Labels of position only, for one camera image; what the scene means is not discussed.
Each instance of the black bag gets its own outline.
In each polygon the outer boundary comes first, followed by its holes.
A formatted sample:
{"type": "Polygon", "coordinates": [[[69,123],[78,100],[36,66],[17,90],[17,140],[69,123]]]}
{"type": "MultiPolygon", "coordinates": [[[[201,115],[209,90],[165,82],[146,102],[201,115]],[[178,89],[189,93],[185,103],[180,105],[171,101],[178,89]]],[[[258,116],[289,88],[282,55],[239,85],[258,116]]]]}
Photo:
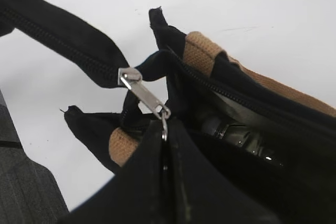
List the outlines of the black bag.
{"type": "Polygon", "coordinates": [[[97,85],[130,90],[121,114],[65,113],[116,175],[60,223],[334,223],[335,110],[186,36],[160,8],[149,16],[159,50],[129,68],[78,17],[43,0],[0,0],[0,35],[18,28],[97,85]],[[166,104],[141,85],[162,77],[166,104]]]}

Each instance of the gray fabric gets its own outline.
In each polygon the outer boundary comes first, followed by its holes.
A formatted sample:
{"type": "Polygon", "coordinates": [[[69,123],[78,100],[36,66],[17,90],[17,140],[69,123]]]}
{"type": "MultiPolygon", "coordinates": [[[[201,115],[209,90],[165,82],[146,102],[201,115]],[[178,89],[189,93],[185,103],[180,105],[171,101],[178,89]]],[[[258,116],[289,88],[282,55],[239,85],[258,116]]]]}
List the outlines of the gray fabric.
{"type": "Polygon", "coordinates": [[[2,94],[1,94],[1,90],[0,90],[0,105],[6,106],[5,99],[4,99],[4,97],[2,96],[2,94]]]}
{"type": "Polygon", "coordinates": [[[9,111],[3,105],[0,105],[0,141],[20,142],[9,111]]]}
{"type": "Polygon", "coordinates": [[[0,223],[56,223],[67,213],[53,175],[26,156],[0,105],[0,223]]]}

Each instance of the white table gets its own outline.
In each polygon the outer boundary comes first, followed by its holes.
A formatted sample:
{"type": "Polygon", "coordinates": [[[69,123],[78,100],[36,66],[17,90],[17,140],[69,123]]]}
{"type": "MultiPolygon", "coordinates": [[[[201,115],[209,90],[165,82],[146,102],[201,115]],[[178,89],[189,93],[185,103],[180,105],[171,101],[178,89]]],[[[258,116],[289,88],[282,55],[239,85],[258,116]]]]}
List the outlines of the white table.
{"type": "MultiPolygon", "coordinates": [[[[199,30],[246,67],[336,106],[334,0],[47,0],[109,35],[131,66],[156,50],[148,10],[199,30]]],[[[72,135],[59,108],[119,112],[125,90],[101,89],[19,31],[0,39],[0,88],[27,155],[54,174],[73,209],[111,173],[72,135]]],[[[148,85],[166,99],[164,80],[148,85]]]]}

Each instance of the tan woven trim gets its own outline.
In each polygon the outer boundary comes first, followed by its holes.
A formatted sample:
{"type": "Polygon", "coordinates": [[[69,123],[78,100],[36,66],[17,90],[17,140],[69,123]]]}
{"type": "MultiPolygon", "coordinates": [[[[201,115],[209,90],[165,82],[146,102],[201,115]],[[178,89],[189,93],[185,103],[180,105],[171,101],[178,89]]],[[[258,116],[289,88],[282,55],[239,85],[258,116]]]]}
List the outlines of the tan woven trim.
{"type": "MultiPolygon", "coordinates": [[[[221,51],[224,50],[201,33],[191,32],[186,36],[183,61],[209,77],[214,67],[215,58],[221,51]]],[[[255,73],[242,66],[238,60],[232,58],[231,56],[228,56],[228,59],[231,63],[238,65],[242,72],[250,76],[265,88],[290,100],[301,103],[309,108],[318,110],[327,115],[336,116],[336,109],[326,103],[283,85],[271,78],[255,73]]]]}
{"type": "Polygon", "coordinates": [[[210,77],[215,58],[223,49],[198,31],[189,33],[185,40],[183,62],[210,77]]]}
{"type": "Polygon", "coordinates": [[[128,136],[121,128],[116,128],[110,137],[110,157],[119,166],[123,166],[138,145],[139,142],[128,136]]]}

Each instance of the metal zipper pull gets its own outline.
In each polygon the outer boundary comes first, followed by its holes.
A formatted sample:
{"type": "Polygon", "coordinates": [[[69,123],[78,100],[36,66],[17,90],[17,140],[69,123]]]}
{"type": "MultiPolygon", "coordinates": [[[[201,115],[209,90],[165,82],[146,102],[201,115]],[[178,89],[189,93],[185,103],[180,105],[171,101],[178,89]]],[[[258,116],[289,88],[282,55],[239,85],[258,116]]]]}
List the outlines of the metal zipper pull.
{"type": "Polygon", "coordinates": [[[170,117],[171,111],[152,92],[142,85],[141,81],[142,75],[137,69],[119,68],[118,85],[128,88],[158,119],[162,120],[162,139],[166,141],[168,135],[166,120],[170,117]]]}

